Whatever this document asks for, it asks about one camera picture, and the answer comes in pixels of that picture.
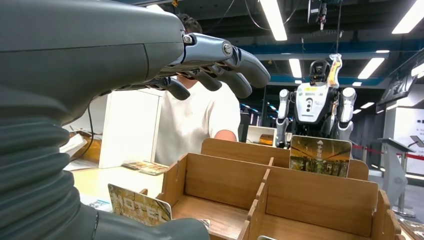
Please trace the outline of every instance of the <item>fluorescent ceiling light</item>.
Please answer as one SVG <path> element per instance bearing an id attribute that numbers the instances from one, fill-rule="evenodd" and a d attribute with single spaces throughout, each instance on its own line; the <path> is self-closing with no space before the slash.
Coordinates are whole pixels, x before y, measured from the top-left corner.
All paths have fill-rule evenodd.
<path id="1" fill-rule="evenodd" d="M 362 72 L 360 72 L 358 79 L 367 79 L 373 74 L 373 72 L 382 64 L 384 58 L 382 57 L 374 57 L 369 60 L 368 64 L 363 68 Z"/>
<path id="2" fill-rule="evenodd" d="M 368 103 L 365 103 L 363 106 L 361 106 L 360 108 L 361 109 L 366 109 L 366 108 L 368 108 L 368 107 L 370 107 L 370 106 L 372 106 L 374 104 L 374 102 L 368 102 Z"/>
<path id="3" fill-rule="evenodd" d="M 266 20 L 271 28 L 272 34 L 277 41 L 286 41 L 287 34 L 281 18 L 280 8 L 277 0 L 260 0 Z"/>
<path id="4" fill-rule="evenodd" d="M 421 65 L 419 65 L 419 66 L 417 66 L 417 67 L 412 68 L 411 76 L 412 77 L 413 76 L 416 76 L 416 75 L 418 75 L 418 74 L 420 74 L 422 72 L 424 72 L 424 63 L 421 64 Z"/>
<path id="5" fill-rule="evenodd" d="M 301 62 L 297 58 L 291 58 L 288 60 L 290 63 L 291 68 L 291 74 L 293 74 L 294 78 L 301 78 L 302 77 L 302 71 L 301 71 Z"/>
<path id="6" fill-rule="evenodd" d="M 387 110 L 387 111 L 389 111 L 390 109 L 394 109 L 394 108 L 397 108 L 397 107 L 399 107 L 399 105 L 398 105 L 397 103 L 395 103 L 395 104 L 393 104 L 393 105 L 391 105 L 391 106 L 388 106 L 388 107 L 386 108 L 386 110 Z"/>
<path id="7" fill-rule="evenodd" d="M 410 178 L 410 179 L 424 180 L 424 176 L 417 176 L 417 175 L 405 174 L 405 177 Z"/>
<path id="8" fill-rule="evenodd" d="M 164 10 L 157 4 L 148 5 L 148 6 L 146 6 L 146 8 L 148 8 L 150 10 L 155 10 L 155 11 L 158 11 L 158 12 L 164 12 Z"/>
<path id="9" fill-rule="evenodd" d="M 424 17 L 424 0 L 416 0 L 405 16 L 391 32 L 392 34 L 409 33 Z"/>

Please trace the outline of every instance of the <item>dark hair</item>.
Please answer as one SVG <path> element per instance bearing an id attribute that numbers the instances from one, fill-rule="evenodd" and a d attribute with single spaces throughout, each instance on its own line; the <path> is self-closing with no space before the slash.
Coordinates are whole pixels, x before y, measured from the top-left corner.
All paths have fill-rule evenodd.
<path id="1" fill-rule="evenodd" d="M 181 20 L 182 24 L 184 25 L 185 31 L 187 33 L 199 33 L 201 34 L 203 32 L 202 27 L 200 26 L 199 22 L 196 21 L 191 16 L 180 13 L 176 15 L 179 20 Z"/>

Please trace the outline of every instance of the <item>white t-shirt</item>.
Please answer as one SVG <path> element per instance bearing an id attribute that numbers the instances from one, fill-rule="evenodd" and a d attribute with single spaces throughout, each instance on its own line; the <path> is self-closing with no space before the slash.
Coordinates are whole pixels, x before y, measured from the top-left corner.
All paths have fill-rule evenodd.
<path id="1" fill-rule="evenodd" d="M 178 100 L 169 92 L 162 99 L 155 162 L 167 166 L 186 153 L 200 153 L 203 140 L 229 130 L 238 139 L 240 104 L 224 82 L 217 91 L 200 82 L 190 89 L 190 97 Z"/>

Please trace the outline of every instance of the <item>card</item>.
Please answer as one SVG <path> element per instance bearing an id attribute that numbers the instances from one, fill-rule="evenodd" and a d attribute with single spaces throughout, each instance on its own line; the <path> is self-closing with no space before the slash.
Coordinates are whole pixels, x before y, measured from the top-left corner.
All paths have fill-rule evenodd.
<path id="1" fill-rule="evenodd" d="M 350 141 L 293 135 L 289 168 L 346 178 L 351 151 Z"/>
<path id="2" fill-rule="evenodd" d="M 164 173 L 168 169 L 168 166 L 162 165 L 156 162 L 152 162 L 151 165 L 145 166 L 138 170 L 139 173 L 149 174 L 153 176 L 157 176 L 159 174 Z"/>
<path id="3" fill-rule="evenodd" d="M 115 214 L 147 226 L 158 226 L 172 220 L 169 203 L 113 184 L 108 184 L 107 187 Z"/>

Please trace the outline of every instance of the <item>hanging cable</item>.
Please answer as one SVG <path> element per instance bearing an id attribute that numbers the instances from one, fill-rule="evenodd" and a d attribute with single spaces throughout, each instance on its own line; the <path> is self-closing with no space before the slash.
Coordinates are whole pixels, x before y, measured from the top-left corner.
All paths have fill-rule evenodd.
<path id="1" fill-rule="evenodd" d="M 236 0 L 232 0 L 232 2 L 230 3 L 230 5 L 228 6 L 228 8 L 226 9 L 224 16 L 222 16 L 214 25 L 212 25 L 208 30 L 207 33 L 209 33 L 212 29 L 214 29 L 216 26 L 218 26 L 218 24 L 220 24 L 220 22 L 225 18 L 225 16 L 228 14 L 228 12 L 230 11 L 231 7 L 233 6 L 233 3 Z"/>
<path id="2" fill-rule="evenodd" d="M 288 16 L 288 18 L 285 20 L 285 22 L 283 22 L 283 24 L 286 24 L 293 16 L 293 14 L 295 14 L 296 10 L 298 9 L 299 5 L 303 2 L 303 0 L 299 0 L 297 2 L 296 7 L 293 9 L 293 11 L 291 12 L 291 14 Z M 259 24 L 255 21 L 255 19 L 253 18 L 251 11 L 249 10 L 249 5 L 248 5 L 248 1 L 244 0 L 244 4 L 246 5 L 246 9 L 247 9 L 247 14 L 249 15 L 249 18 L 252 20 L 253 24 L 256 25 L 256 27 L 266 30 L 266 31 L 271 31 L 271 29 L 269 28 L 265 28 L 265 27 L 261 27 L 259 26 Z"/>
<path id="3" fill-rule="evenodd" d="M 87 148 L 84 150 L 84 152 L 82 152 L 79 156 L 74 158 L 72 161 L 77 160 L 77 159 L 81 158 L 82 156 L 84 156 L 84 154 L 86 154 L 87 151 L 89 150 L 89 148 L 91 147 L 93 140 L 94 140 L 93 120 L 92 120 L 92 113 L 90 112 L 90 104 L 88 105 L 87 112 L 88 112 L 88 118 L 89 118 L 89 121 L 90 121 L 91 140 L 90 140 L 90 143 L 88 144 Z"/>
<path id="4" fill-rule="evenodd" d="M 338 22 L 337 22 L 337 41 L 335 42 L 335 53 L 339 53 L 339 42 L 340 42 L 340 38 L 341 36 L 341 32 L 340 32 L 340 17 L 342 16 L 342 4 L 343 1 L 340 2 L 340 6 L 338 7 Z"/>
<path id="5" fill-rule="evenodd" d="M 259 24 L 253 19 L 251 11 L 249 10 L 249 6 L 248 6 L 248 1 L 244 0 L 244 4 L 246 5 L 246 9 L 247 9 L 247 14 L 249 15 L 249 18 L 252 20 L 253 24 L 256 25 L 256 27 L 266 30 L 266 31 L 271 31 L 271 29 L 265 28 L 265 27 L 261 27 L 259 26 Z"/>
<path id="6" fill-rule="evenodd" d="M 290 16 L 288 16 L 288 18 L 285 20 L 285 22 L 283 24 L 286 24 L 293 16 L 293 14 L 295 14 L 296 10 L 298 9 L 299 5 L 301 4 L 301 2 L 303 2 L 303 0 L 299 0 L 297 2 L 296 7 L 293 9 L 293 11 L 291 12 Z"/>

